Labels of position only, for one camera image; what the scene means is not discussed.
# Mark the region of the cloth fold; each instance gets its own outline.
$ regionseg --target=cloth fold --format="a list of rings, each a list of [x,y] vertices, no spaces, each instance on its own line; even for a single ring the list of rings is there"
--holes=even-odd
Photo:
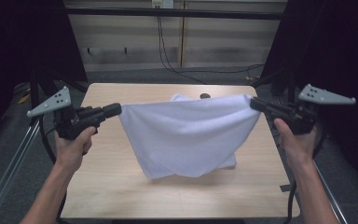
[[[260,115],[251,98],[176,94],[170,102],[122,105],[119,118],[146,177],[198,177],[236,165],[235,151]]]

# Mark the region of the power cord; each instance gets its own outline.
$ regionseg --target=power cord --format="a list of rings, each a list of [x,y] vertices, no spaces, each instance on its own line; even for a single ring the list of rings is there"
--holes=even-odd
[[[162,34],[162,23],[161,23],[161,17],[158,17],[158,50],[159,50],[159,58],[161,60],[162,65],[165,67],[165,69],[167,69],[168,71],[174,72],[175,74],[182,76],[182,77],[187,77],[190,79],[193,79],[199,83],[202,83],[204,85],[206,85],[205,82],[196,79],[194,77],[190,77],[190,76],[186,76],[184,75],[184,73],[216,73],[216,74],[234,74],[234,73],[242,73],[245,72],[247,73],[247,79],[248,82],[246,85],[248,85],[250,83],[251,80],[251,75],[249,73],[249,71],[256,69],[257,67],[263,66],[264,63],[260,63],[260,64],[253,64],[250,65],[249,67],[247,67],[246,69],[242,69],[242,70],[238,70],[238,71],[212,71],[212,70],[187,70],[187,71],[176,71],[170,64],[170,61],[168,59],[168,55],[167,55],[167,51],[165,49],[165,42],[164,42],[164,37]],[[165,64],[163,58],[162,58],[162,51],[164,52],[165,55],[165,61],[167,62],[167,65]]]
[[[313,149],[313,154],[312,154],[313,159],[315,159],[315,157],[318,155],[319,151],[322,149],[322,145],[324,144],[324,140],[327,136],[323,125],[319,125],[318,132],[321,132],[320,139],[319,139],[318,144],[315,146],[315,149]],[[294,181],[292,184],[292,187],[290,188],[290,193],[289,193],[289,199],[288,199],[288,204],[287,204],[287,218],[283,222],[283,224],[289,224],[292,221],[293,199],[295,198],[296,188],[297,188],[297,182]]]
[[[51,133],[52,131],[54,131],[54,129],[49,130],[47,133],[45,133],[45,127],[43,124],[44,121],[44,115],[39,116],[39,125],[40,125],[40,134],[42,135],[42,143],[45,146],[46,152],[48,153],[48,156],[50,157],[52,163],[54,164],[56,161],[56,156],[51,148],[51,145],[48,141],[48,134]],[[61,219],[61,213],[63,210],[63,207],[65,206],[65,202],[66,202],[66,194],[67,192],[65,192],[65,195],[62,198],[61,204],[60,204],[60,209],[58,211],[57,217],[56,217],[56,221],[59,224],[67,224],[69,222],[66,222],[64,220]]]

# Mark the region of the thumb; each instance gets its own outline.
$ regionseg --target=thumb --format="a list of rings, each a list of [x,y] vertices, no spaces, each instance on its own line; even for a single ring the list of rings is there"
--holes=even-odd
[[[83,132],[77,137],[78,140],[81,141],[82,144],[87,143],[93,134],[95,134],[95,127],[90,126],[87,129],[83,130]]]
[[[274,124],[283,137],[293,135],[292,130],[290,130],[289,126],[282,119],[275,119]]]

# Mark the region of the table top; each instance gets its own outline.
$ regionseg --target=table top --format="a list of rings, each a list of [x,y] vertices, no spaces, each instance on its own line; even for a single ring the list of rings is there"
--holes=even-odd
[[[169,101],[181,93],[200,98],[256,96],[246,86],[95,83],[83,106]],[[198,178],[145,177],[118,117],[101,123],[93,145],[68,188],[62,217],[242,218],[287,216],[289,180],[264,114],[237,150],[237,165]],[[299,215],[294,202],[293,215]]]

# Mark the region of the gray mount bracket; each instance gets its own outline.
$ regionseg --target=gray mount bracket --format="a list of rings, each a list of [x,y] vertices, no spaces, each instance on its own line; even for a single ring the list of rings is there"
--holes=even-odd
[[[322,90],[312,87],[308,84],[302,92],[298,95],[298,99],[315,103],[318,105],[354,105],[356,104],[355,98],[348,98],[327,90]]]
[[[46,114],[56,109],[64,108],[71,103],[72,102],[71,96],[69,94],[69,89],[67,87],[63,87],[62,90],[58,91],[53,96],[48,98],[44,103],[35,107],[33,110],[28,111],[27,116],[28,118],[31,118],[41,114]]]

